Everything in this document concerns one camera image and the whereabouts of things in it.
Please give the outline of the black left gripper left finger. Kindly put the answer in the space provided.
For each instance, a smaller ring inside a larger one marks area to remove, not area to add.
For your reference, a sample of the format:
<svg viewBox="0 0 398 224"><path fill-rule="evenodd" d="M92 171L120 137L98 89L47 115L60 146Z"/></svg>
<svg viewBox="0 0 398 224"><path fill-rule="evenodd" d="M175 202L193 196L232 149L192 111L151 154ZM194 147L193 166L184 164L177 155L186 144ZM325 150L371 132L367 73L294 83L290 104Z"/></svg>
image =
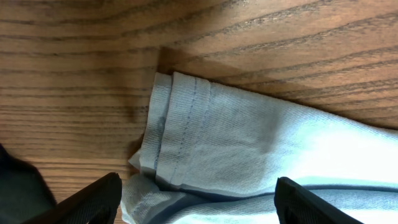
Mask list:
<svg viewBox="0 0 398 224"><path fill-rule="evenodd" d="M121 196L122 180L110 172L24 224L113 224Z"/></svg>

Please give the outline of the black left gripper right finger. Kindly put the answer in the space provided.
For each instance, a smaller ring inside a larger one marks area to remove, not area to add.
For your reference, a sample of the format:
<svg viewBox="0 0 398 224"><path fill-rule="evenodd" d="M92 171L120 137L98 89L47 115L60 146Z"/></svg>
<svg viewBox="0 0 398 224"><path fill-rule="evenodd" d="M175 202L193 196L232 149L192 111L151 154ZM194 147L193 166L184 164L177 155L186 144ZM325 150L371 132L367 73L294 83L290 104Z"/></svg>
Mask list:
<svg viewBox="0 0 398 224"><path fill-rule="evenodd" d="M277 179L274 205L280 224L361 224L287 177Z"/></svg>

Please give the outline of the light blue t-shirt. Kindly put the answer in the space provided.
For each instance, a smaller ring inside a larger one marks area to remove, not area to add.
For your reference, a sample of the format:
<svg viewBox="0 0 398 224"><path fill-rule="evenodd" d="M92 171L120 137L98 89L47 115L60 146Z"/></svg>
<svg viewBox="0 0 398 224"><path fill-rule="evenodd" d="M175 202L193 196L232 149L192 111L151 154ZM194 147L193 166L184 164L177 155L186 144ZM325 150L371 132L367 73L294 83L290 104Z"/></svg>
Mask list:
<svg viewBox="0 0 398 224"><path fill-rule="evenodd" d="M397 131L181 73L157 73L126 223L278 223L288 177L363 223L397 222Z"/></svg>

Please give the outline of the black folded garment with logo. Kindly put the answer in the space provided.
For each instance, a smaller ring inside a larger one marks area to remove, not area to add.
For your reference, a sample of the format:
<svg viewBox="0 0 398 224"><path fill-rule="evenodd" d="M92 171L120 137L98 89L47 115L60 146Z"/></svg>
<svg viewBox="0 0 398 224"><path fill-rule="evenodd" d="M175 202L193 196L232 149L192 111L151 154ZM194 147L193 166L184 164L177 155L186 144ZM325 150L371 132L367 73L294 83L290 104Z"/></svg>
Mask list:
<svg viewBox="0 0 398 224"><path fill-rule="evenodd" d="M1 224L24 223L56 204L37 168L1 147Z"/></svg>

